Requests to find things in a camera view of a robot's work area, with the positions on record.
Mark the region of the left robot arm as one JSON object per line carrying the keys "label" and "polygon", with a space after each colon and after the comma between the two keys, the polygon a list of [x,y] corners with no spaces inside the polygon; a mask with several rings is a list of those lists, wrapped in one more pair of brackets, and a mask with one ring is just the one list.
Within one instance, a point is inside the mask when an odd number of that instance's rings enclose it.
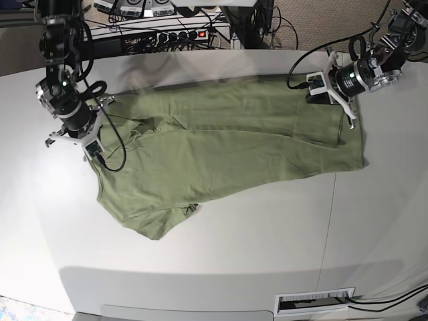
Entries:
{"label": "left robot arm", "polygon": [[361,36],[350,40],[348,65],[340,66],[338,53],[327,49],[326,67],[306,76],[307,103],[340,105],[350,127],[355,127],[357,111],[351,106],[352,99],[396,84],[407,59],[427,44],[427,2],[404,4],[400,12],[391,12],[387,32],[377,43],[367,43]]}

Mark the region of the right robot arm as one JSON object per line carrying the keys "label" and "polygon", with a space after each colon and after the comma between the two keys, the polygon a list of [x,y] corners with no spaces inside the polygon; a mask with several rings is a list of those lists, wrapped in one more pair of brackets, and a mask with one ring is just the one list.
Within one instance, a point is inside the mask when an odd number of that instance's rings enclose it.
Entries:
{"label": "right robot arm", "polygon": [[45,141],[49,147],[64,138],[80,144],[97,134],[100,125],[99,107],[88,105],[90,99],[104,95],[107,85],[97,81],[84,92],[78,83],[85,81],[94,65],[94,50],[84,41],[90,41],[90,29],[82,21],[81,1],[36,1],[35,20],[45,27],[39,50],[45,58],[45,78],[35,86],[40,104],[62,121],[59,131]]}

